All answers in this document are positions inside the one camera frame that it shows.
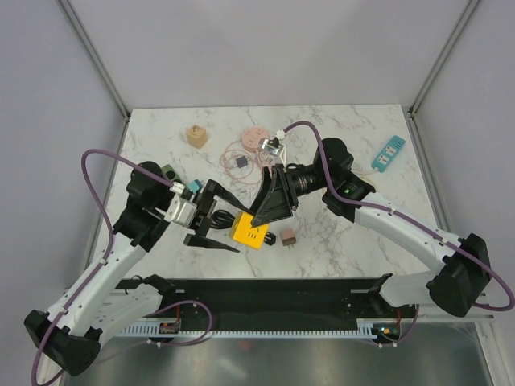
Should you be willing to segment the teal plug adapter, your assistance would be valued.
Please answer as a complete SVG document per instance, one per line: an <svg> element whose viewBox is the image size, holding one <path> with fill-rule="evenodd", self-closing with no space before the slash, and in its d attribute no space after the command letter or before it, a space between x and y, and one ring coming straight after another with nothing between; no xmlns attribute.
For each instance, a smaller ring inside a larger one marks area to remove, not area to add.
<svg viewBox="0 0 515 386"><path fill-rule="evenodd" d="M199 181L198 179L194 179L192 180L191 182L189 182L187 184L187 188L189 191L191 191L193 194L197 194L199 193L202 188L203 188L203 184L201 181Z"/></svg>

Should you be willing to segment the yellow cube plug adapter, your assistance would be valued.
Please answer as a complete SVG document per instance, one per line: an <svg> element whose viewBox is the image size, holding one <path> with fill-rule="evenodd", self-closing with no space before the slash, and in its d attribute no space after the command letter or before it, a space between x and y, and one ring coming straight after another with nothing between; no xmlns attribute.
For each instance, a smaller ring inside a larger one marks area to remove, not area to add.
<svg viewBox="0 0 515 386"><path fill-rule="evenodd" d="M243 244L244 246L260 249L266 238L269 225L263 224L253 227L252 220L252 215L245 212L239 212L230 228L229 237L231 240L236 241L239 244Z"/></svg>

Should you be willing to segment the pink small plug adapter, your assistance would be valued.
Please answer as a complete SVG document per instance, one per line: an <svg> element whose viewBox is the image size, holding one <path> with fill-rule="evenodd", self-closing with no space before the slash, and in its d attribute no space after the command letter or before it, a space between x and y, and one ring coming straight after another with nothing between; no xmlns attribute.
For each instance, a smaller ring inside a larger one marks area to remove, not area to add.
<svg viewBox="0 0 515 386"><path fill-rule="evenodd" d="M292 228L284 228L280 231L280 238L282 245L285 247L292 247L297 242L297 236Z"/></svg>

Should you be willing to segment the green power strip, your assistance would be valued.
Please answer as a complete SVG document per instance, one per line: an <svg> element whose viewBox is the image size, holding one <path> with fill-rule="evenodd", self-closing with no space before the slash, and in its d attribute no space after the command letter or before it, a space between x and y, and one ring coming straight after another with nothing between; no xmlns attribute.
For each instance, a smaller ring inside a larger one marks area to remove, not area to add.
<svg viewBox="0 0 515 386"><path fill-rule="evenodd" d="M163 173L163 176L171 182L178 182L178 183L182 182L182 179L177 174L175 169L169 164L162 167L162 173Z"/></svg>

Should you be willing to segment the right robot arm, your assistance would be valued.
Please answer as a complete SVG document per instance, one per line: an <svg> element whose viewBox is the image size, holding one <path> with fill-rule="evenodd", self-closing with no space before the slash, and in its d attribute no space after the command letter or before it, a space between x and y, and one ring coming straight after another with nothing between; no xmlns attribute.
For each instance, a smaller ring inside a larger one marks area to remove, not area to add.
<svg viewBox="0 0 515 386"><path fill-rule="evenodd" d="M467 315L491 277L482 270L489 263L485 241L475 234L466 238L404 220L399 211L375 188L351 171L352 155L338 138L325 138L324 154L316 154L308 166L274 166L263 180L250 211L254 227L289 218L299 197L327 189L323 166L327 165L338 195L355 200L339 201L331 192L323 195L327 209L336 216L385 236L419 259L425 272L398 276L387 273L371 288L369 309L387 316L397 307L435 304L450 315Z"/></svg>

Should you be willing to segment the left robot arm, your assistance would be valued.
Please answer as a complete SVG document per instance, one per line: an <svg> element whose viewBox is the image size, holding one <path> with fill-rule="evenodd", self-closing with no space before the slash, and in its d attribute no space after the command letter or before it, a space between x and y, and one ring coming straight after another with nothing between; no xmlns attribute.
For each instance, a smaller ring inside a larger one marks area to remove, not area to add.
<svg viewBox="0 0 515 386"><path fill-rule="evenodd" d="M68 291L47 310L32 310L23 324L37 348L32 377L47 356L61 373L78 376L93 365L103 346L137 319L168 316L176 308L171 283L158 275L142 281L132 294L105 304L124 275L157 244L170 224L188 229L188 246L228 249L208 239L215 199L244 211L245 206L215 181L195 194L171 180L155 162L134 164L126 187L128 199L116 223L108 222L108 244Z"/></svg>

